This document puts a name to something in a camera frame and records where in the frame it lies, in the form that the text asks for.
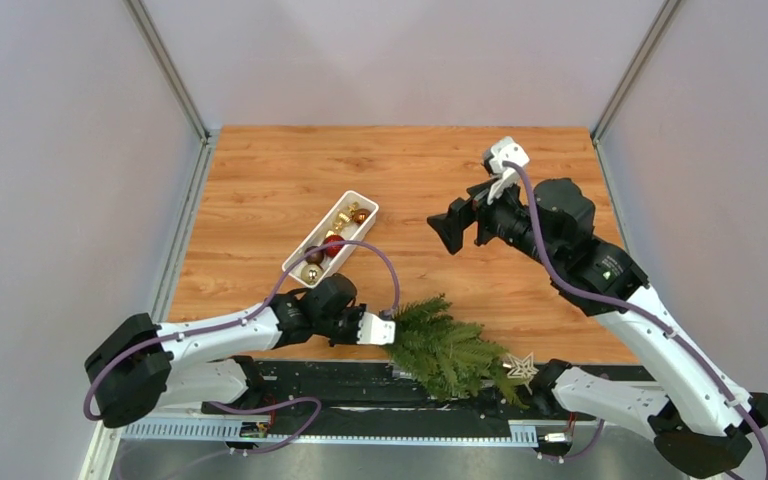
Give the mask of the red glitter ball ornament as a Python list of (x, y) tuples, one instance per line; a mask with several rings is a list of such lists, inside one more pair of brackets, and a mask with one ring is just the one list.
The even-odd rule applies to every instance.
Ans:
[(342, 242), (344, 238), (339, 234), (331, 234), (325, 237), (323, 245), (325, 246), (324, 253), (328, 258), (334, 258), (339, 254), (343, 248)]

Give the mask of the small green christmas tree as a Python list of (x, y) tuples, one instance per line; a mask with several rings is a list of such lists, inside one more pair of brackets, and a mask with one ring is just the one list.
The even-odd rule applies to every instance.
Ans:
[(523, 408), (520, 383), (508, 377), (509, 350), (483, 337), (483, 326), (455, 319), (443, 294), (394, 312), (395, 339), (383, 350), (438, 400), (474, 398), (490, 381), (510, 404)]

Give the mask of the silver star ornament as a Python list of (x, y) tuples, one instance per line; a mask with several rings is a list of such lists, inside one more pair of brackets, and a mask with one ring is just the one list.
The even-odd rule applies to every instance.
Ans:
[(502, 358), (502, 366), (506, 370), (508, 379), (523, 381), (525, 384), (528, 384), (538, 373), (533, 352), (523, 357), (507, 353)]

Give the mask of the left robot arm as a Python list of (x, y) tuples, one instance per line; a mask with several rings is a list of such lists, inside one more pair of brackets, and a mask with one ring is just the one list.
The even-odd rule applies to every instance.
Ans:
[(246, 352), (321, 336), (331, 345), (393, 342), (395, 324), (356, 301), (355, 285), (334, 274), (313, 288), (277, 294), (248, 309), (190, 323), (125, 319), (85, 360), (91, 382), (85, 416), (114, 429), (158, 408), (194, 402), (257, 412), (266, 399)]

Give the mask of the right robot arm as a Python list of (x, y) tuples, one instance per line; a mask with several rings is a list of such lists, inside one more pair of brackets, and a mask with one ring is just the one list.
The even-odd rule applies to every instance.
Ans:
[(527, 383), (535, 411), (581, 413), (625, 428), (694, 478), (734, 475), (768, 425), (768, 394), (736, 385), (699, 352), (631, 256), (595, 234), (595, 205), (572, 180), (545, 180), (533, 192), (534, 204), (526, 205), (517, 185), (492, 198), (481, 183), (427, 222), (450, 253), (475, 227), (477, 245), (500, 239), (549, 261), (560, 296), (619, 338), (661, 388), (647, 393), (553, 359)]

